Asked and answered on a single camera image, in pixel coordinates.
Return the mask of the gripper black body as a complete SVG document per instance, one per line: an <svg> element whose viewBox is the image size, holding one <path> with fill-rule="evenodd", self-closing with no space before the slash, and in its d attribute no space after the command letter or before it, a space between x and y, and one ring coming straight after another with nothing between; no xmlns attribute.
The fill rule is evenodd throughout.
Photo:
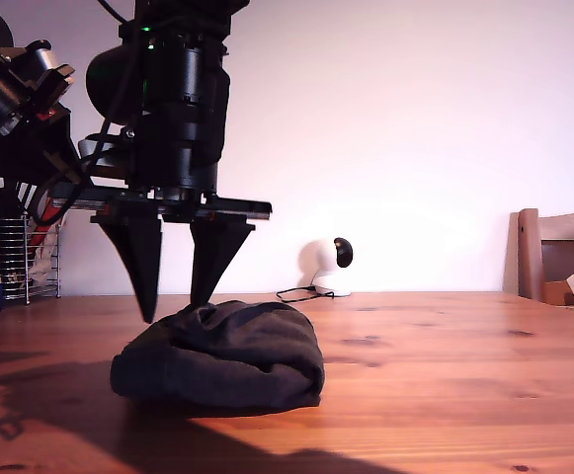
<svg viewBox="0 0 574 474"><path fill-rule="evenodd" d="M0 140L27 128L27 115L57 106L74 72L49 48L0 48Z"/></svg>
<svg viewBox="0 0 574 474"><path fill-rule="evenodd" d="M188 146L164 147L153 153L127 145L79 147L83 171L91 177L122 180L123 188L89 183L58 182L51 186L51 218L68 210L87 209L120 217L156 214L168 222L266 220L272 205L266 201L221 197L217 193L218 164L205 163Z"/></svg>

